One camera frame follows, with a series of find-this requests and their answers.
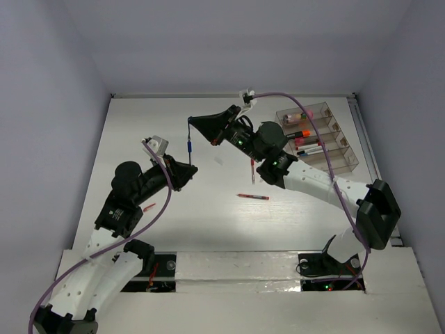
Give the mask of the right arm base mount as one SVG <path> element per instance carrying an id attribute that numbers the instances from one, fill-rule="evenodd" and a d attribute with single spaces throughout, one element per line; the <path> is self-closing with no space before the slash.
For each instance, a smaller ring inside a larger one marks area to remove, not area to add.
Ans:
<path id="1" fill-rule="evenodd" d="M 300 275 L 304 292 L 362 291 L 365 292 L 362 266 L 356 253 L 340 263 L 328 255 L 334 237 L 331 237 L 321 252 L 299 253 L 296 272 Z"/>

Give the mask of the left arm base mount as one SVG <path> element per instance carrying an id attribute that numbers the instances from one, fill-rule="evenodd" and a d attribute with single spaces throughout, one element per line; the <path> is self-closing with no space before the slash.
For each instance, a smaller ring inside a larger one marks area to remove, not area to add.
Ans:
<path id="1" fill-rule="evenodd" d="M 150 272 L 144 271 L 132 278 L 121 292 L 170 293 L 176 291 L 176 253 L 156 253 Z"/>

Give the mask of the orange black highlighter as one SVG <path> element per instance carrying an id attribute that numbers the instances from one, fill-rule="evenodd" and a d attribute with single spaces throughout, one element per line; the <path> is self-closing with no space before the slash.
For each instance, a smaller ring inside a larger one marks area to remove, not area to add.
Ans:
<path id="1" fill-rule="evenodd" d="M 302 131 L 298 131 L 298 132 L 293 132 L 290 134 L 287 134 L 286 137 L 291 140 L 291 139 L 297 139 L 297 138 L 305 138 L 311 136 L 311 131 L 310 130 L 302 130 Z"/>

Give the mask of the red ballpoint pen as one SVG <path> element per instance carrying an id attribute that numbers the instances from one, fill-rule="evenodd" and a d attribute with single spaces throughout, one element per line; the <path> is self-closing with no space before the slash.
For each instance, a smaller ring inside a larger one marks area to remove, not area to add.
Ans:
<path id="1" fill-rule="evenodd" d="M 251 168 L 251 182 L 252 182 L 252 184 L 255 184 L 256 179 L 255 179 L 255 161 L 254 161 L 254 159 L 250 160 L 250 168 Z"/>

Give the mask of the red gel pen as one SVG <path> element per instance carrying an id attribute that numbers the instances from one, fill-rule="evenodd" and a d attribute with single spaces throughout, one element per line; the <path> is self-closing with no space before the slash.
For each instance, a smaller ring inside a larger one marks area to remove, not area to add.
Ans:
<path id="1" fill-rule="evenodd" d="M 253 195 L 253 194 L 239 193 L 236 196 L 238 196 L 239 198 L 250 198 L 250 199 L 256 199 L 256 200 L 270 200 L 269 196 L 260 196 L 260 195 Z"/>

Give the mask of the small red pen cap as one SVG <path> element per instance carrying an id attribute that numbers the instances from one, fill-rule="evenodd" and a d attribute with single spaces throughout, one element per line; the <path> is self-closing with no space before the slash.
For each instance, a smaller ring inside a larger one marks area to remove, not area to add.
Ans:
<path id="1" fill-rule="evenodd" d="M 153 203 L 153 204 L 151 204 L 151 205 L 146 206 L 145 208 L 143 208 L 143 212 L 147 212 L 147 211 L 149 211 L 149 210 L 152 209 L 155 205 L 156 205 L 156 203 Z"/>

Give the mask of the white foam front board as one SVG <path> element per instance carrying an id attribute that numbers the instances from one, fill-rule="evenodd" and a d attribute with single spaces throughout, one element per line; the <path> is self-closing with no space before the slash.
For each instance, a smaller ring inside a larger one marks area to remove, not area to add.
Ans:
<path id="1" fill-rule="evenodd" d="M 124 293 L 142 267 L 134 254 L 94 260 L 61 276 L 48 300 L 78 333 L 439 333 L 410 248 L 376 253 L 363 290 L 305 292 L 298 253 L 180 252 L 176 290 Z"/>

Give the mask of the dark blue ballpoint pen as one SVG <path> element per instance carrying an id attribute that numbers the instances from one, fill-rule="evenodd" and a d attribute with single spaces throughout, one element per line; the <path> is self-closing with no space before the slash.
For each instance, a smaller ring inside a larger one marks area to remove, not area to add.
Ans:
<path id="1" fill-rule="evenodd" d="M 192 161 L 191 161 L 191 157 L 192 157 L 192 151 L 193 151 L 193 146 L 192 146 L 192 140 L 191 140 L 191 117 L 189 117 L 187 119 L 187 128 L 188 128 L 188 133 L 187 133 L 187 150 L 188 150 L 188 162 L 190 165 L 192 165 Z"/>

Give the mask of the clear plastic organizer tray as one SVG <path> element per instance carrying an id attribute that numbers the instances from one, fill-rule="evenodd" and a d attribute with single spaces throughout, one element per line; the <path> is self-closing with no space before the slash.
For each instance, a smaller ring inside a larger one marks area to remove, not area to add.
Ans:
<path id="1" fill-rule="evenodd" d="M 341 127 L 328 104 L 321 102 L 318 104 L 307 105 L 305 108 L 307 111 L 313 113 L 312 120 L 304 120 L 296 125 L 284 125 L 282 121 L 284 114 L 302 111 L 302 109 L 297 106 L 296 108 L 277 111 L 275 114 L 275 122 L 281 126 L 285 135 L 302 130 L 310 130 L 311 136 L 305 138 L 308 141 L 311 141 L 311 144 L 321 142 L 321 145 L 325 146 L 331 161 L 332 169 L 336 174 L 354 171 L 359 165 L 359 160 L 351 148 L 345 134 L 342 132 Z M 296 150 L 294 140 L 295 139 L 289 140 L 284 146 L 286 153 L 296 156 L 314 168 L 326 172 L 329 171 L 325 153 L 299 157 L 299 152 Z"/>

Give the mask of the white pen red cap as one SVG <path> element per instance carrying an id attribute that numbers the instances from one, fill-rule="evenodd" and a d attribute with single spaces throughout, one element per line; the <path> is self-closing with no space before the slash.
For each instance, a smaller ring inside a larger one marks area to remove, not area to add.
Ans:
<path id="1" fill-rule="evenodd" d="M 312 144 L 296 147 L 297 152 L 312 152 L 321 149 L 322 149 L 321 142 L 315 142 Z"/>

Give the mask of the pink black highlighter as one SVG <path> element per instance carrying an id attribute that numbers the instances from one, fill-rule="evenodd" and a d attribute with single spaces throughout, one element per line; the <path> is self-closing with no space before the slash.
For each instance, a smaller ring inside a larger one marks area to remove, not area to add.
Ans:
<path id="1" fill-rule="evenodd" d="M 294 140 L 294 143 L 295 143 L 296 147 L 302 147 L 302 146 L 310 145 L 311 141 L 308 141 L 306 138 L 296 138 Z"/>

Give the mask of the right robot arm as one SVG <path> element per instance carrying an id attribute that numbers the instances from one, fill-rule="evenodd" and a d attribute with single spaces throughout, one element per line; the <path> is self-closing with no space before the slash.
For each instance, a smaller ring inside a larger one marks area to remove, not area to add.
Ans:
<path id="1" fill-rule="evenodd" d="M 352 226 L 331 237 L 320 253 L 300 258 L 301 274 L 335 275 L 355 255 L 386 248 L 401 217 L 401 209 L 386 182 L 352 182 L 306 164 L 284 150 L 289 137 L 277 123 L 265 121 L 254 129 L 239 106 L 190 117 L 188 123 L 213 146 L 227 141 L 258 162 L 257 173 L 265 183 L 318 198 L 353 218 Z"/>

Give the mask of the white pen blue cap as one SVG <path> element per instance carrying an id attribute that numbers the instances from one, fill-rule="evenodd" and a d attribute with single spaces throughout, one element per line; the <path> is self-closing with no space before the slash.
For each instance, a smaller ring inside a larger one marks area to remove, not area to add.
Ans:
<path id="1" fill-rule="evenodd" d="M 305 150 L 304 152 L 299 152 L 298 156 L 299 157 L 306 157 L 306 156 L 311 156 L 311 155 L 315 155 L 315 154 L 323 154 L 323 148 L 321 146 L 314 148 L 313 150 Z"/>

